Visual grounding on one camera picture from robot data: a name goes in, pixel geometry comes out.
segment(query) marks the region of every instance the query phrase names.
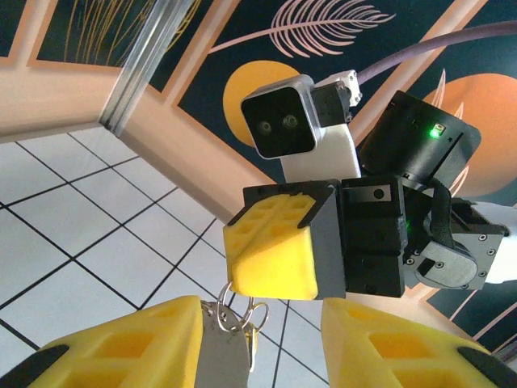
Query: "yellow gripper pad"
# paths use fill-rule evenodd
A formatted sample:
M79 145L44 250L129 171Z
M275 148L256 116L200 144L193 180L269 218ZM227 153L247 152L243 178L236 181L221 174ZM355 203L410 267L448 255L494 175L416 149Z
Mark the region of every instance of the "yellow gripper pad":
M57 339L0 386L192 388L202 337L200 298L179 297Z
M344 297L337 181L243 192L245 207L223 229L232 290L295 300Z
M341 298L323 302L322 340L331 387L517 386L481 345Z

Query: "palm leaf illustration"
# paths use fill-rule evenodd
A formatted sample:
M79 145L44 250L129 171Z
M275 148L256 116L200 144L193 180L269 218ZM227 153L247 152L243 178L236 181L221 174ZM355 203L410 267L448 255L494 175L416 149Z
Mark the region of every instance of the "palm leaf illustration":
M354 43L365 29L386 23L395 15L383 14L365 0L287 0L276 12L271 28L214 46L209 53L260 36L269 36L285 56L339 55L338 48Z

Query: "metal key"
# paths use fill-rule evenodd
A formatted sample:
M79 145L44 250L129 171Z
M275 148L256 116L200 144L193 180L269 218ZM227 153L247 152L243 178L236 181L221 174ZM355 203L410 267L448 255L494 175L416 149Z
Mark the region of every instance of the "metal key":
M248 344L248 356L251 373L255 368L255 354L257 353L257 337L259 333L257 332L254 324L251 322L247 323L242 330L244 331L246 342Z
M248 354L250 356L250 373L253 372L255 367L255 354L257 353L259 332L263 329L264 325L269 319L269 306L264 302L260 302L256 305L253 305L251 307L250 314L253 314L254 311L257 310L260 306L264 306L264 308L266 309L266 313L258 327L255 327L255 325L248 320L247 324L242 328L246 336L246 342L248 344Z
M216 316L217 302L201 302L203 309L203 339L195 375L195 388L223 386L246 388L250 374L246 334L238 318L227 306L220 306L220 318L228 328L222 331Z

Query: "wall mural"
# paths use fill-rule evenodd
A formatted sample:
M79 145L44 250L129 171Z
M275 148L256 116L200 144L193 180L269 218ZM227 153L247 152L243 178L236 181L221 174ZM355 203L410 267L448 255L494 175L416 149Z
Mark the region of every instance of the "wall mural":
M267 175L282 182L280 162L261 159L253 148L239 110L242 98L258 86L299 73L317 82L338 71L364 69L420 40L450 3L241 0L179 106ZM388 76L386 72L364 85L364 102Z
M26 0L0 2L0 57L9 57Z
M183 53L187 50L187 46L191 42L195 32L203 21L203 18L212 5L212 0L194 0L188 10L179 30L167 48L166 54L163 56L158 68L153 74L149 84L159 92L166 93L166 85L171 84L170 76L176 69Z
M427 303L481 345L496 352L517 339L517 280L482 290L442 289Z
M121 67L156 0L58 0L37 55Z

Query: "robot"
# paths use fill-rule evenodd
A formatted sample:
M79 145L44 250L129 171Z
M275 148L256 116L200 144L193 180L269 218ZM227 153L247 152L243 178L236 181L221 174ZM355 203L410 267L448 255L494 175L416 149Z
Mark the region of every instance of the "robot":
M480 289L494 266L499 281L515 278L500 255L513 226L449 191L480 144L477 129L401 91L357 149L347 127L360 83L409 54L517 32L515 22L493 27L417 44L359 74L316 84L300 75L246 97L256 149L280 158L286 183L244 188L245 206L224 228L229 283L219 300L181 297L58 339L0 387L246 386L267 321L265 305L263 323L250 323L264 305L254 297L324 300L331 386L517 386L480 345L346 300L401 297L406 281ZM241 319L225 306L230 288L250 297Z

